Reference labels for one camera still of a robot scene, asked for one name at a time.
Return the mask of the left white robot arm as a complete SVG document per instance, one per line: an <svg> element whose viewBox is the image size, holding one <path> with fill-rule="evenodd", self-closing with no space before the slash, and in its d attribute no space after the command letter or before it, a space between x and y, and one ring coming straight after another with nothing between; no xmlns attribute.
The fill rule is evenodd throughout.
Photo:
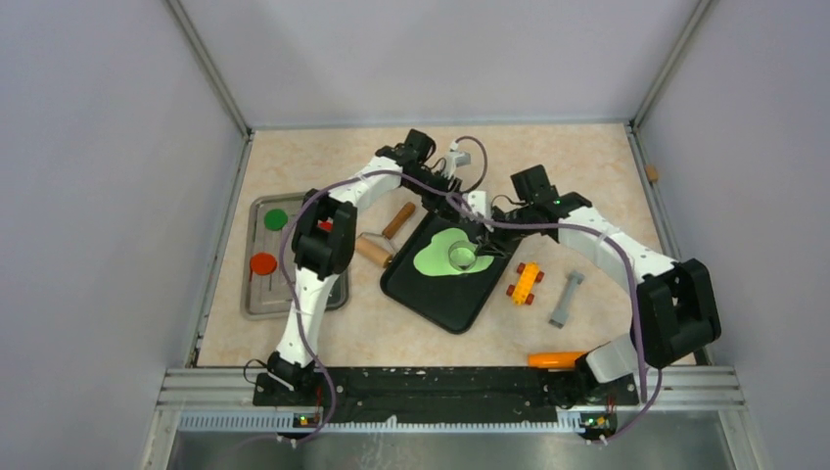
<svg viewBox="0 0 830 470"><path fill-rule="evenodd" d="M403 142L376 151L354 176L305 194L291 221L295 283L289 319L266 362L267 375L288 403L302 404L312 396L319 328L330 292L353 258L360 213L404 187L421 198L428 212L451 222L460 220L447 196L460 188L461 180L427 166L436 149L433 138L411 129Z"/></svg>

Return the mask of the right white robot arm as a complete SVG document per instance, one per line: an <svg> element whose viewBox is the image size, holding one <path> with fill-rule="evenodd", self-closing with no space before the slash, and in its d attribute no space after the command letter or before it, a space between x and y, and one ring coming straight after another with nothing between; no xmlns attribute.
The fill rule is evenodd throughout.
<svg viewBox="0 0 830 470"><path fill-rule="evenodd" d="M518 204L494 208L482 196L463 201L483 224L477 240L494 255L530 235L548 236L603 271L629 294L628 332L576 360L576 395L599 403L628 374L662 369L719 339L711 275L699 260L676 260L625 234L577 192L560 193L536 165L511 177Z"/></svg>

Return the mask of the round metal cookie cutter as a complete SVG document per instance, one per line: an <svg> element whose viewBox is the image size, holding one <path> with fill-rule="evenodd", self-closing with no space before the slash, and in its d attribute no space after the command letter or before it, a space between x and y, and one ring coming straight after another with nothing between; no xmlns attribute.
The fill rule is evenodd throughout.
<svg viewBox="0 0 830 470"><path fill-rule="evenodd" d="M478 261L476 250L477 246L470 241L456 241L448 248L447 260L458 271L470 271Z"/></svg>

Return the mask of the black baking tray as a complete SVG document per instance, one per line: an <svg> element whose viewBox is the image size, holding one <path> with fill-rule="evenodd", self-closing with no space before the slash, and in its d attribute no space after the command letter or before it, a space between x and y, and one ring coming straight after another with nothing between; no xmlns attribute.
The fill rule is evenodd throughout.
<svg viewBox="0 0 830 470"><path fill-rule="evenodd" d="M413 265L416 253L430 238L446 228L459 228L474 240L475 225L451 223L436 215L425 215L403 244L380 279L382 292L441 329L462 334L470 329L509 266L515 250L506 258L494 258L489 269L459 276L428 277Z"/></svg>

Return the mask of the wooden dough roller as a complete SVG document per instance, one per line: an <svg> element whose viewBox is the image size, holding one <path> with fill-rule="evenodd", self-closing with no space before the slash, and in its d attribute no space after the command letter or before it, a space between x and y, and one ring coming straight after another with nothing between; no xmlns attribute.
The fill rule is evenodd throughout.
<svg viewBox="0 0 830 470"><path fill-rule="evenodd" d="M355 241L355 251L381 268L387 268L397 253L393 238L412 217L416 206L408 202L389 221L381 232L362 232Z"/></svg>

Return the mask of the green dough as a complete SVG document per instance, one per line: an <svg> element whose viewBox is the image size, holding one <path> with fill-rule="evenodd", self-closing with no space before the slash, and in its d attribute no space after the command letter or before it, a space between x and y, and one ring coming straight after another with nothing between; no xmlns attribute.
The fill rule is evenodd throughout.
<svg viewBox="0 0 830 470"><path fill-rule="evenodd" d="M470 241L469 236L459 228L446 228L435 233L427 246L419 250L414 259L415 269L428 277L459 276L486 271L493 264L494 257L478 257L477 264L467 272L461 272L450 266L447 251L456 241Z"/></svg>

